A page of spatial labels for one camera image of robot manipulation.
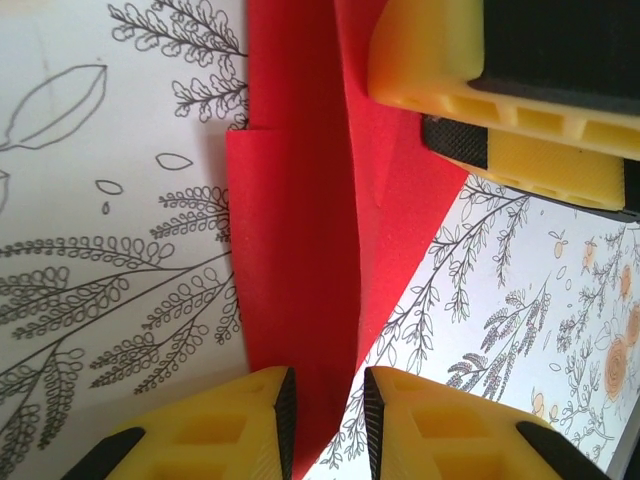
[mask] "coloring page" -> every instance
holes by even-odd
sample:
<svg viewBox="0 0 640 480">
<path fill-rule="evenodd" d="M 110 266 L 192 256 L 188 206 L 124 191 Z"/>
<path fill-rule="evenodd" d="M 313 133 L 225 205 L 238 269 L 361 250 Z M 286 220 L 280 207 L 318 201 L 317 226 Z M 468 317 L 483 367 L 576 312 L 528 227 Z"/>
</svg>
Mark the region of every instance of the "coloring page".
<svg viewBox="0 0 640 480">
<path fill-rule="evenodd" d="M 307 479 L 366 478 L 363 371 L 531 412 L 606 470 L 640 392 L 640 228 L 471 176 Z"/>
<path fill-rule="evenodd" d="M 0 0 L 0 480 L 248 372 L 224 135 L 237 0 Z M 366 365 L 532 412 L 606 469 L 639 394 L 640 232 L 470 177 Z M 360 369 L 309 479 L 368 478 Z"/>
<path fill-rule="evenodd" d="M 0 2 L 0 479 L 247 373 L 224 134 L 244 3 Z"/>
</svg>

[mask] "red cardstock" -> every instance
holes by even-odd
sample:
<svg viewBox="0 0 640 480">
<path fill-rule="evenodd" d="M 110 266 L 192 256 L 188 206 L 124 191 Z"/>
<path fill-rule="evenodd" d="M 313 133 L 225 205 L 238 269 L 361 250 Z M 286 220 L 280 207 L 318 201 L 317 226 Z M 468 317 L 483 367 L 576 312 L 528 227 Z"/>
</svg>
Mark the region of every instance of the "red cardstock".
<svg viewBox="0 0 640 480">
<path fill-rule="evenodd" d="M 294 477 L 336 433 L 353 376 L 466 173 L 417 114 L 366 94 L 385 0 L 248 0 L 250 128 L 227 137 L 233 267 L 252 370 L 293 366 Z"/>
</svg>

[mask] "fern drawing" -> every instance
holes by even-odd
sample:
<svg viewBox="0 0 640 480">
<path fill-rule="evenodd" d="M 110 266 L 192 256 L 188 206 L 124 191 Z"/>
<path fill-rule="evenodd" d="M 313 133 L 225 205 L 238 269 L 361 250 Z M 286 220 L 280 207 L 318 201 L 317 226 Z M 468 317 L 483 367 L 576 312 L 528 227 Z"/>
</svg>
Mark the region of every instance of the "fern drawing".
<svg viewBox="0 0 640 480">
<path fill-rule="evenodd" d="M 56 440 L 87 365 L 96 372 L 92 388 L 132 379 L 133 393 L 142 394 L 178 374 L 207 337 L 209 348 L 220 348 L 239 335 L 238 301 L 227 266 L 230 250 L 180 264 L 175 245 L 167 242 L 175 235 L 203 234 L 226 244 L 228 192 L 192 187 L 168 192 L 158 203 L 180 213 L 151 228 L 150 240 L 93 235 L 0 247 L 0 262 L 29 256 L 42 263 L 0 277 L 0 329 L 15 342 L 33 345 L 0 371 L 0 408 L 6 419 L 0 423 L 0 480 L 9 478 L 34 445 L 45 449 Z M 79 279 L 76 269 L 85 263 L 104 268 L 95 278 Z M 161 300 L 139 319 L 139 333 L 88 358 L 78 343 L 81 332 L 127 305 L 144 305 L 152 293 Z"/>
<path fill-rule="evenodd" d="M 112 30 L 114 40 L 131 42 L 139 52 L 158 50 L 207 71 L 213 67 L 208 76 L 173 81 L 177 117 L 195 113 L 204 123 L 235 114 L 231 128 L 246 128 L 241 115 L 248 106 L 247 82 L 240 78 L 234 59 L 247 54 L 223 10 L 214 10 L 209 0 L 155 0 L 148 7 L 126 3 L 108 8 L 118 22 Z"/>
<path fill-rule="evenodd" d="M 458 200 L 464 202 L 458 224 L 453 228 L 442 226 L 428 250 L 426 260 L 433 262 L 431 274 L 424 283 L 410 287 L 412 300 L 408 306 L 396 306 L 365 360 L 367 365 L 389 365 L 420 374 L 433 350 L 435 325 L 432 309 L 444 302 L 445 312 L 449 313 L 449 321 L 452 323 L 465 322 L 470 317 L 472 306 L 466 289 L 467 278 L 473 271 L 479 255 L 487 247 L 487 239 L 490 236 L 498 241 L 498 251 L 492 256 L 492 261 L 495 264 L 498 287 L 504 286 L 511 260 L 511 245 L 517 232 L 527 222 L 530 197 L 510 192 L 502 186 L 472 175 L 460 192 Z M 450 298 L 443 299 L 436 286 L 442 275 L 447 275 L 453 286 L 454 292 Z M 546 295 L 546 290 L 543 289 L 536 298 L 535 305 L 519 305 L 512 312 L 516 315 L 517 323 L 512 322 L 509 328 L 515 326 L 514 331 L 520 332 L 520 337 L 524 338 L 514 337 L 513 341 L 507 340 L 510 342 L 509 349 L 501 352 L 505 354 L 504 362 L 500 357 L 501 368 L 507 369 L 507 372 L 512 368 L 514 361 L 513 355 L 510 356 L 511 349 L 515 348 L 516 355 L 519 354 L 518 350 L 528 352 L 530 343 L 535 340 L 529 323 L 538 322 L 535 329 L 537 332 L 538 324 L 544 322 L 544 318 L 540 320 L 540 316 L 546 315 L 541 310 L 548 306 L 549 297 Z M 532 309 L 536 309 L 538 313 L 535 318 L 530 319 Z M 400 360 L 398 350 L 406 350 L 405 345 L 409 346 L 410 354 L 406 359 Z M 492 368 L 488 365 L 488 359 L 478 354 L 471 353 L 463 360 L 472 362 L 469 372 L 472 372 L 472 369 L 488 371 Z M 480 381 L 482 374 L 479 374 L 478 378 L 472 378 L 474 382 Z M 495 389 L 494 396 L 501 395 L 500 392 L 506 386 L 508 373 L 505 375 L 503 372 L 501 378 L 504 380 L 500 383 L 495 379 L 491 383 L 491 389 Z M 347 414 L 340 432 L 333 438 L 318 463 L 328 466 L 329 470 L 339 469 L 344 461 L 351 461 L 364 453 L 365 435 L 360 386 L 349 397 Z"/>
</svg>

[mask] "botanical illustration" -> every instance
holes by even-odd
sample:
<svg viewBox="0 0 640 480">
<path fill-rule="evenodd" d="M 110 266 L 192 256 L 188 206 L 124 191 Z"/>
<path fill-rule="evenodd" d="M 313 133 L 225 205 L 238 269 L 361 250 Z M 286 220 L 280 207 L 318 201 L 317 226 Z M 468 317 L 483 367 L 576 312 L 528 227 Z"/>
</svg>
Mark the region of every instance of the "botanical illustration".
<svg viewBox="0 0 640 480">
<path fill-rule="evenodd" d="M 603 379 L 600 362 L 592 359 L 593 352 L 593 344 L 588 338 L 567 357 L 564 372 L 571 398 L 561 414 L 550 421 L 585 455 L 598 462 L 602 450 L 614 437 L 607 434 L 605 424 L 605 411 L 610 408 L 612 397 L 608 394 L 599 403 L 596 399 Z M 604 383 L 607 391 L 612 382 L 623 381 L 624 372 L 620 371 L 618 354 L 614 351 L 605 364 Z"/>
<path fill-rule="evenodd" d="M 195 114 L 206 122 L 233 115 L 231 129 L 246 128 L 248 85 L 239 77 L 234 59 L 247 54 L 224 11 L 215 10 L 209 0 L 153 0 L 144 7 L 109 5 L 109 14 L 119 23 L 112 31 L 118 42 L 131 42 L 140 52 L 155 49 L 202 68 L 201 77 L 171 85 L 177 117 Z"/>
<path fill-rule="evenodd" d="M 98 110 L 106 90 L 106 65 L 77 65 L 34 87 L 9 118 L 0 161 L 14 149 L 40 150 L 73 135 Z M 56 108 L 51 108 L 52 99 Z M 0 214 L 9 200 L 9 180 L 9 173 L 0 170 Z"/>
<path fill-rule="evenodd" d="M 621 312 L 628 308 L 633 276 L 640 274 L 637 231 L 638 227 L 625 224 L 604 235 L 602 241 L 591 239 L 585 242 L 582 273 L 590 275 L 593 286 L 585 285 L 582 288 L 579 311 L 562 320 L 556 338 L 559 352 L 567 352 L 572 344 L 580 341 L 589 322 L 602 319 L 607 302 L 620 303 Z M 625 247 L 627 239 L 632 245 Z M 601 248 L 606 249 L 607 253 L 604 263 L 595 260 L 595 252 Z M 631 260 L 630 264 L 623 263 L 623 259 L 627 258 Z"/>
<path fill-rule="evenodd" d="M 34 344 L 30 353 L 0 371 L 0 406 L 12 412 L 0 426 L 0 479 L 8 478 L 34 445 L 44 449 L 55 440 L 81 376 L 92 375 L 93 388 L 137 378 L 133 392 L 143 393 L 178 372 L 207 336 L 214 345 L 224 345 L 239 333 L 230 250 L 184 264 L 179 246 L 166 240 L 205 232 L 227 242 L 227 191 L 193 187 L 169 192 L 159 203 L 176 214 L 151 228 L 149 239 L 43 238 L 0 248 L 0 262 L 36 256 L 42 265 L 0 278 L 0 329 L 15 342 Z M 95 278 L 75 280 L 85 263 L 103 268 L 95 270 Z M 81 332 L 90 333 L 121 308 L 144 304 L 152 294 L 157 305 L 138 319 L 138 333 L 105 345 L 93 358 L 87 355 L 78 342 Z"/>
<path fill-rule="evenodd" d="M 511 246 L 527 223 L 530 198 L 471 176 L 458 201 L 464 205 L 459 224 L 453 231 L 446 226 L 438 231 L 425 259 L 433 264 L 431 274 L 423 284 L 411 286 L 413 300 L 407 307 L 396 306 L 365 361 L 367 365 L 389 365 L 420 374 L 433 350 L 434 330 L 437 328 L 432 317 L 434 308 L 442 304 L 449 321 L 455 324 L 466 322 L 471 317 L 473 306 L 467 293 L 467 277 L 480 255 L 491 256 L 496 287 L 506 284 L 512 259 Z M 486 250 L 490 237 L 497 241 L 497 250 L 493 252 Z M 447 277 L 453 287 L 453 295 L 441 298 L 436 284 L 446 281 Z M 456 370 L 455 381 L 462 382 L 456 386 L 466 383 L 471 389 L 482 380 L 489 393 L 499 397 L 516 356 L 526 355 L 535 340 L 544 324 L 545 309 L 550 301 L 546 289 L 543 287 L 530 301 L 520 292 L 509 294 L 507 298 L 510 310 L 500 311 L 491 320 L 487 327 L 490 332 L 482 347 L 487 352 L 496 350 L 495 358 L 489 362 L 483 355 L 466 355 L 464 363 L 458 367 L 459 371 Z M 401 356 L 400 349 L 410 352 L 408 357 Z M 365 451 L 363 388 L 360 385 L 349 398 L 340 432 L 318 463 L 338 469 L 342 462 L 352 461 Z"/>
<path fill-rule="evenodd" d="M 551 294 L 547 282 L 534 299 L 528 301 L 524 290 L 505 297 L 506 306 L 487 319 L 487 331 L 480 349 L 482 354 L 467 353 L 449 367 L 450 387 L 471 392 L 481 384 L 482 396 L 500 401 L 518 356 L 527 356 L 544 327 Z M 490 359 L 487 354 L 496 352 Z"/>
<path fill-rule="evenodd" d="M 105 195 L 118 196 L 124 193 L 124 187 L 113 180 L 96 180 L 95 185 L 96 188 Z M 109 215 L 109 213 L 111 213 L 111 205 L 108 201 L 102 204 L 101 212 L 103 215 Z"/>
<path fill-rule="evenodd" d="M 193 165 L 190 159 L 177 153 L 159 153 L 156 155 L 156 162 L 161 168 L 169 171 L 184 170 Z"/>
</svg>

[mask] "black rubber pad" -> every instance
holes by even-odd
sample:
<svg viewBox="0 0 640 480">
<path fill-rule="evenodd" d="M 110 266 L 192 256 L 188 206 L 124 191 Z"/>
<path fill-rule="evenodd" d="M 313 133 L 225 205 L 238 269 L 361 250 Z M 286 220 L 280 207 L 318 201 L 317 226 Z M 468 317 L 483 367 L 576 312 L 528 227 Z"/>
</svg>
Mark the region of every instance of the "black rubber pad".
<svg viewBox="0 0 640 480">
<path fill-rule="evenodd" d="M 105 480 L 144 434 L 144 429 L 135 427 L 103 439 L 62 480 Z"/>
<path fill-rule="evenodd" d="M 624 161 L 624 207 L 640 221 L 640 161 Z"/>
<path fill-rule="evenodd" d="M 467 165 L 488 169 L 489 130 L 446 118 L 422 116 L 422 142 L 432 152 Z M 545 197 L 536 193 L 509 187 L 516 192 L 540 198 L 563 207 L 608 218 L 617 222 L 640 222 L 640 162 L 624 161 L 625 202 L 624 210 L 612 211 L 587 208 Z"/>
<path fill-rule="evenodd" d="M 293 449 L 296 443 L 296 418 L 298 402 L 296 397 L 296 372 L 289 368 L 285 374 L 280 392 L 274 405 L 276 411 L 276 430 L 283 480 L 293 477 Z"/>
<path fill-rule="evenodd" d="M 609 480 L 569 440 L 550 428 L 519 422 L 518 432 L 563 480 Z"/>
<path fill-rule="evenodd" d="M 640 113 L 640 1 L 485 0 L 478 90 Z"/>
<path fill-rule="evenodd" d="M 371 479 L 380 480 L 382 473 L 382 436 L 384 428 L 384 401 L 370 368 L 364 371 L 364 422 L 367 428 L 367 448 Z"/>
<path fill-rule="evenodd" d="M 484 127 L 423 115 L 422 143 L 439 155 L 487 169 L 488 130 Z"/>
</svg>

